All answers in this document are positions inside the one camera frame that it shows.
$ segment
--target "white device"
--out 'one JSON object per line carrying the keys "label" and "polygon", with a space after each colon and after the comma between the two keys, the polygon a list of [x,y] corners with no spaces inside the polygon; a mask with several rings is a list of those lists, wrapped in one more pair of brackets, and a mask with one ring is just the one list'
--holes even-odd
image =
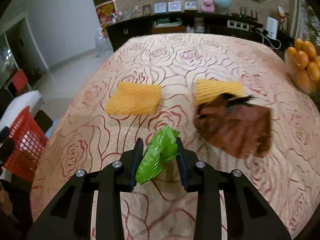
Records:
{"label": "white device", "polygon": [[268,32],[267,34],[268,38],[276,40],[277,32],[278,32],[278,21],[271,17],[267,17],[266,31]]}

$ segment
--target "wall outlet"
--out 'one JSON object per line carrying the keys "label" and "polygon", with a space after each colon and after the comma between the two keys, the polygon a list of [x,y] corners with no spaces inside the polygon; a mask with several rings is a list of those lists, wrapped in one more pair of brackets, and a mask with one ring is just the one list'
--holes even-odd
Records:
{"label": "wall outlet", "polygon": [[233,29],[238,29],[238,30],[243,30],[243,31],[249,31],[249,28],[250,28],[249,24],[236,22],[236,21],[232,21],[232,20],[228,20],[227,27],[233,28]]}

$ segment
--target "floral bedspread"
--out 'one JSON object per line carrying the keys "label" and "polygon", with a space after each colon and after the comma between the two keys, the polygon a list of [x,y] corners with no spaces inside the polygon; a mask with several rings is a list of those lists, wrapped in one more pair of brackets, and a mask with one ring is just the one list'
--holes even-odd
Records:
{"label": "floral bedspread", "polygon": [[[236,81],[253,103],[272,109],[273,143],[264,158],[238,160],[200,138],[193,125],[196,79]],[[117,84],[160,84],[162,101],[148,116],[105,113]],[[101,170],[164,125],[180,131],[184,147],[218,170],[240,169],[278,214],[294,238],[320,202],[320,115],[297,90],[285,63],[268,47],[208,34],[161,34],[130,39],[87,80],[61,118],[36,171],[31,207],[36,219],[78,170]],[[227,239],[221,196],[222,239]],[[125,239],[192,238],[197,194],[180,184],[175,161],[155,179],[121,194]],[[92,214],[95,239],[95,210]]]}

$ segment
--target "metal screw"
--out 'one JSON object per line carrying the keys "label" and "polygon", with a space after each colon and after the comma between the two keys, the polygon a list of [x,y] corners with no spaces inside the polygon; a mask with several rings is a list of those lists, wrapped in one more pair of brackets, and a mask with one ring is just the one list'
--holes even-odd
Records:
{"label": "metal screw", "polygon": [[234,176],[236,176],[236,177],[241,177],[242,172],[241,172],[240,170],[234,170],[234,171],[232,172],[232,174],[233,174]]}
{"label": "metal screw", "polygon": [[119,167],[121,167],[121,165],[122,165],[121,161],[115,161],[115,162],[112,163],[112,166],[114,168],[119,168]]}
{"label": "metal screw", "polygon": [[198,168],[204,168],[205,163],[204,163],[204,162],[197,162],[197,163],[196,163],[196,166],[197,166]]}
{"label": "metal screw", "polygon": [[77,177],[82,177],[84,174],[85,174],[84,170],[79,170],[79,171],[76,172],[76,176]]}

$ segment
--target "white wall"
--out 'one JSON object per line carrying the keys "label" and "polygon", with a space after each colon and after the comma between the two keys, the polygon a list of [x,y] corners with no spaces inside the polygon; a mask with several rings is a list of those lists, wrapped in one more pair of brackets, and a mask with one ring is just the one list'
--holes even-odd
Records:
{"label": "white wall", "polygon": [[93,0],[12,0],[0,19],[0,30],[25,12],[49,67],[95,48],[100,24]]}

